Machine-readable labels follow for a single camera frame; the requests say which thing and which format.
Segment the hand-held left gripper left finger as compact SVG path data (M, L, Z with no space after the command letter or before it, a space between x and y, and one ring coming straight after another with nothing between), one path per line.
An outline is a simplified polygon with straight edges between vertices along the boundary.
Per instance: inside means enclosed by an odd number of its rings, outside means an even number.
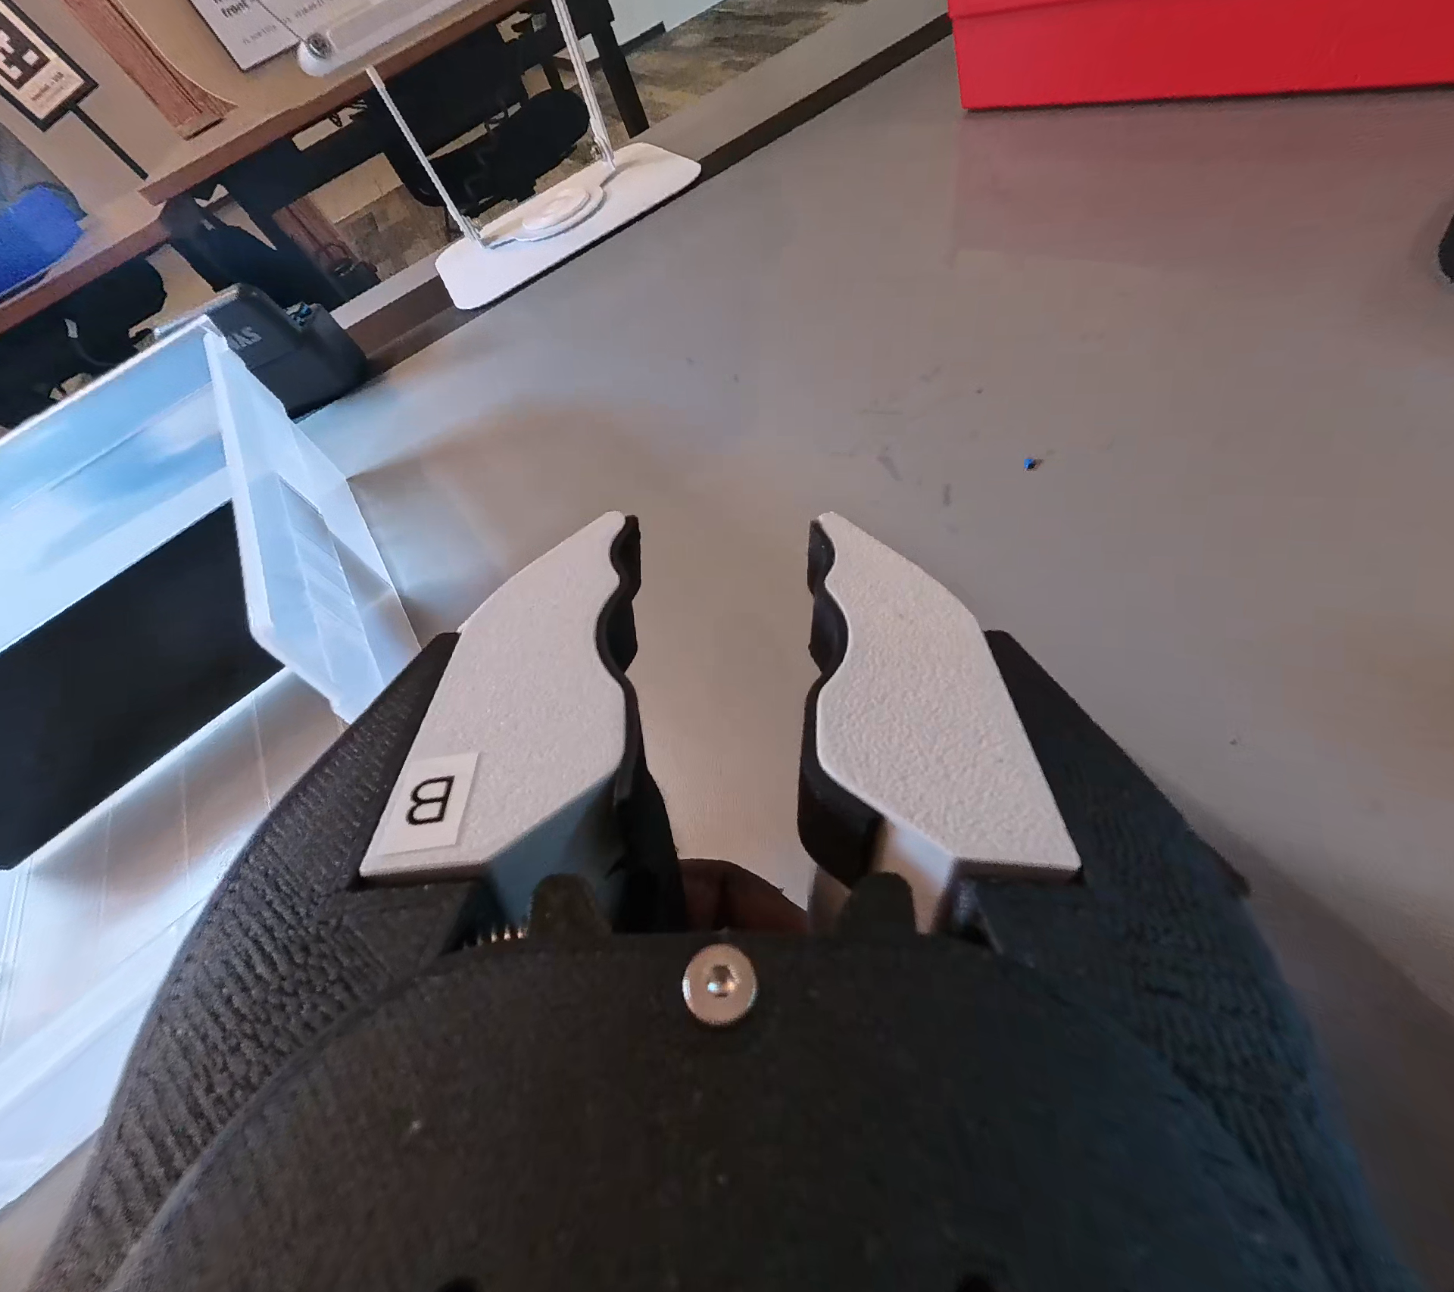
M477 881L499 919L582 877L609 919L679 919L666 796L629 669L642 531L607 513L475 610L392 784L360 875Z

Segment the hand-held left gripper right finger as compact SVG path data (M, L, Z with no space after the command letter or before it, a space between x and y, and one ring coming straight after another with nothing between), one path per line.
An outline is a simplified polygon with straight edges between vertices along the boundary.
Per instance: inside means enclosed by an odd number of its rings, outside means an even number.
M797 827L821 877L898 875L935 932L964 883L1080 876L973 610L836 513L811 524L811 658Z

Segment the clear plastic bin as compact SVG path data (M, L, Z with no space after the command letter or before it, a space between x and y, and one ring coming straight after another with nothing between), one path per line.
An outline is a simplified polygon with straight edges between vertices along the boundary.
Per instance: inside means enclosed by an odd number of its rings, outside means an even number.
M100 1126L229 863L418 651L208 320L3 438L2 1205Z

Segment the dark grey usb hub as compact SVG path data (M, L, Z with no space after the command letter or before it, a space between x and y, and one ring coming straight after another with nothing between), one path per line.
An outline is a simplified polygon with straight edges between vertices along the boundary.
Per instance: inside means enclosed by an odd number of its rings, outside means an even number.
M317 412L352 394L370 363L328 307L281 307L256 286L231 286L204 308L208 321L290 418Z

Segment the white board stand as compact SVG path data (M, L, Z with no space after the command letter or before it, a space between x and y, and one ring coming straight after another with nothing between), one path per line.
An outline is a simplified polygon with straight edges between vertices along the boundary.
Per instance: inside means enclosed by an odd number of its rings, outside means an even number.
M390 117L380 143L418 198L458 239L435 256L453 307L478 311L695 186L701 163L633 141L615 148L571 0L499 52L435 77L414 62L391 83L385 43L458 0L371 0L301 36L313 77L361 67Z

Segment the blue plastic bin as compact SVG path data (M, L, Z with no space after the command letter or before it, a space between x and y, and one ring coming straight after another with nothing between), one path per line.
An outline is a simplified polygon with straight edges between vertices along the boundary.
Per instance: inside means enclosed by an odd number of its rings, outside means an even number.
M62 187L27 188L2 210L2 297L49 274L84 239L84 210Z

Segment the square marker sign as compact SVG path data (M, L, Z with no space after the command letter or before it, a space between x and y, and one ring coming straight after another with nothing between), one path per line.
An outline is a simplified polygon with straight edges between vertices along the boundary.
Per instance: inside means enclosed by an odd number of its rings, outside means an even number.
M31 20L12 0L2 0L2 98L38 130L50 130L79 112L98 90L84 66Z

